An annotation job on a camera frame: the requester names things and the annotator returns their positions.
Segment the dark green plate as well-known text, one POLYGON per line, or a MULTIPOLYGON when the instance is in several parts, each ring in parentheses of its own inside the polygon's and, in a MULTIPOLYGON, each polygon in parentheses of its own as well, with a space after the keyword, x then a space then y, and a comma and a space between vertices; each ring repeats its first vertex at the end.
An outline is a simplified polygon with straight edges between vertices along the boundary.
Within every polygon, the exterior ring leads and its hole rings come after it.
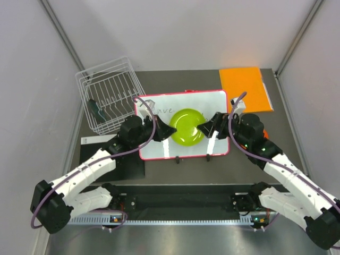
POLYGON ((95 100, 89 99, 88 106, 93 117, 96 119, 97 122, 103 123, 107 121, 105 112, 99 107, 95 100))

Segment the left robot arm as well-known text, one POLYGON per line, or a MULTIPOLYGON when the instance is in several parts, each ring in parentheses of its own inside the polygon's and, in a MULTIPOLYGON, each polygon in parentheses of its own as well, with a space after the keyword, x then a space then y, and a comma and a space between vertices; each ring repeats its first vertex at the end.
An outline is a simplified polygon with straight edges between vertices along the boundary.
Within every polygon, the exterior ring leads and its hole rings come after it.
POLYGON ((36 184, 30 205, 31 227, 43 227, 49 234, 55 234, 78 215, 105 207, 116 210, 121 201, 111 184, 89 192, 84 189, 113 171, 117 158, 139 151, 150 141, 162 142, 175 132, 176 128, 164 123, 158 115, 127 117, 118 133, 88 160, 62 177, 36 184))

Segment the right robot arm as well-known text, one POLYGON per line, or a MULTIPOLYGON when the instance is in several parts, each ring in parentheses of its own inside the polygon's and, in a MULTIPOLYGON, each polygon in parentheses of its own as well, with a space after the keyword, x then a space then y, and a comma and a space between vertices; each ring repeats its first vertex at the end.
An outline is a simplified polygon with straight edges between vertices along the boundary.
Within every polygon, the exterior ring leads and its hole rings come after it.
POLYGON ((265 133, 255 114, 232 117, 217 112, 197 127, 206 137, 231 138, 247 158, 274 177, 289 193, 259 182, 251 186, 248 204, 254 210, 268 208, 299 225, 318 247, 339 249, 339 199, 328 194, 303 174, 265 133))

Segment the lime green plate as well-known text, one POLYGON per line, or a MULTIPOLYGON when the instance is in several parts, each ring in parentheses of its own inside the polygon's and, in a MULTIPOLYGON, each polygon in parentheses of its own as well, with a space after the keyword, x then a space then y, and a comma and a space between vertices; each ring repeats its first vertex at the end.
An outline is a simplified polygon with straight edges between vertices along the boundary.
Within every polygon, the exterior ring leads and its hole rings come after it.
POLYGON ((195 146, 204 138, 204 134, 197 126, 205 122, 206 119, 199 111, 190 108, 182 109, 170 120, 169 125, 176 129, 171 138, 180 146, 195 146))

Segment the orange plate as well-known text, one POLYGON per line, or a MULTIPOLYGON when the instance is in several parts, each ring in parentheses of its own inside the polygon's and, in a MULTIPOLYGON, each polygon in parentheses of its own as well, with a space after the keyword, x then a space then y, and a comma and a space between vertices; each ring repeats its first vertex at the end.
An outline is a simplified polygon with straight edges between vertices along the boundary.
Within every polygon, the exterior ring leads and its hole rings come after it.
POLYGON ((268 132, 266 130, 263 131, 263 135, 266 139, 269 139, 269 135, 268 135, 268 132))

